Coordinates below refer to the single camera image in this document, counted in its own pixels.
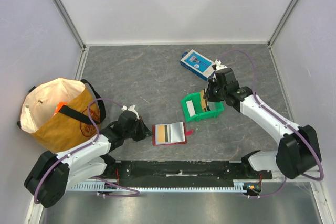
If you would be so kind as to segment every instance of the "tan bag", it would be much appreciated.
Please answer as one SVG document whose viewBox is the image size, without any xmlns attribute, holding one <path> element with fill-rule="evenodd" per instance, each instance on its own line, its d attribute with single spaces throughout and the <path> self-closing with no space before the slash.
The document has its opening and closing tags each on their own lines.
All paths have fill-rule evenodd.
<svg viewBox="0 0 336 224">
<path fill-rule="evenodd" d="M 101 98 L 87 80 L 58 78 L 30 90 L 22 106 L 18 125 L 30 133 L 39 144 L 56 153 L 73 148 L 93 137 L 95 127 L 88 118 L 88 105 L 93 97 L 85 84 L 90 85 L 96 98 Z M 59 102 L 66 102 L 54 115 Z M 90 113 L 95 123 L 106 117 L 103 101 L 94 103 Z"/>
</svg>

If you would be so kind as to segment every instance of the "brown object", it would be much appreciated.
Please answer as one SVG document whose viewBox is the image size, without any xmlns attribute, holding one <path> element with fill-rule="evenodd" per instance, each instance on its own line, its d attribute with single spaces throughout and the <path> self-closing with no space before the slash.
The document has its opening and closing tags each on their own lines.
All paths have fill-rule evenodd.
<svg viewBox="0 0 336 224">
<path fill-rule="evenodd" d="M 92 138 L 96 133 L 92 124 L 78 121 L 75 116 L 72 117 L 73 114 L 66 115 L 67 110 L 71 112 L 72 109 L 88 115 L 88 104 L 93 97 L 84 83 L 88 82 L 59 78 L 35 88 L 26 97 L 22 107 L 22 130 L 30 133 L 40 145 L 54 153 L 66 151 Z M 53 116 L 60 101 L 66 102 L 67 105 Z M 99 123 L 106 116 L 103 108 L 103 118 L 101 117 L 96 103 L 91 106 L 90 113 Z"/>
</svg>

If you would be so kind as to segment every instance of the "green tray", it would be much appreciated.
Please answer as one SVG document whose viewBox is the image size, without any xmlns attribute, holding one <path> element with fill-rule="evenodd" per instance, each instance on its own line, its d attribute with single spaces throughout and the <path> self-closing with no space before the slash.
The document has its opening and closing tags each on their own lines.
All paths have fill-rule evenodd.
<svg viewBox="0 0 336 224">
<path fill-rule="evenodd" d="M 194 105 L 194 110 L 195 110 L 195 115 L 190 117 L 189 111 L 188 111 L 188 106 L 187 106 L 187 101 L 193 101 Z M 193 122 L 193 121 L 199 121 L 207 118 L 216 118 L 219 116 L 219 114 L 224 111 L 224 106 L 223 103 L 221 102 L 216 102 L 216 110 L 212 111 L 207 111 L 204 112 L 202 110 L 202 105 L 201 105 L 201 96 L 200 93 L 192 93 L 188 94 L 185 98 L 181 100 L 181 105 L 182 109 L 184 112 L 185 120 L 186 122 Z"/>
</svg>

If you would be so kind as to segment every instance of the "green basket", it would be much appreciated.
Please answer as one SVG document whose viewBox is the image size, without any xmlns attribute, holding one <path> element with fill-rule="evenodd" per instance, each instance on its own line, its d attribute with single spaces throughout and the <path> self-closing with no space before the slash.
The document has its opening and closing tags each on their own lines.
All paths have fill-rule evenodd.
<svg viewBox="0 0 336 224">
<path fill-rule="evenodd" d="M 193 101 L 194 105 L 194 110 L 195 110 L 195 115 L 190 116 L 189 111 L 188 111 L 188 106 L 187 106 L 187 101 Z M 181 100 L 181 105 L 182 109 L 184 112 L 185 120 L 186 122 L 193 122 L 193 121 L 199 121 L 207 118 L 216 118 L 219 116 L 219 114 L 224 111 L 224 106 L 223 103 L 221 102 L 216 102 L 216 110 L 211 110 L 204 112 L 202 110 L 202 105 L 201 105 L 201 96 L 200 93 L 192 93 L 187 95 L 185 98 Z"/>
</svg>

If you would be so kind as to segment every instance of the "wall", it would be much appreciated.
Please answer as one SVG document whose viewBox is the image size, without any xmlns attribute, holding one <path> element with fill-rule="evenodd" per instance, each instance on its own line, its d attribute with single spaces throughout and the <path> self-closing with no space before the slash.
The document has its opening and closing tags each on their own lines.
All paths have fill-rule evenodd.
<svg viewBox="0 0 336 224">
<path fill-rule="evenodd" d="M 73 78 L 80 55 L 52 0 L 0 0 L 0 216 L 23 223 L 32 198 L 23 182 L 44 151 L 17 126 L 28 90 Z"/>
<path fill-rule="evenodd" d="M 336 0 L 300 0 L 273 47 L 293 116 L 318 133 L 336 206 Z"/>
<path fill-rule="evenodd" d="M 62 0 L 88 44 L 267 41 L 290 0 Z"/>
</svg>

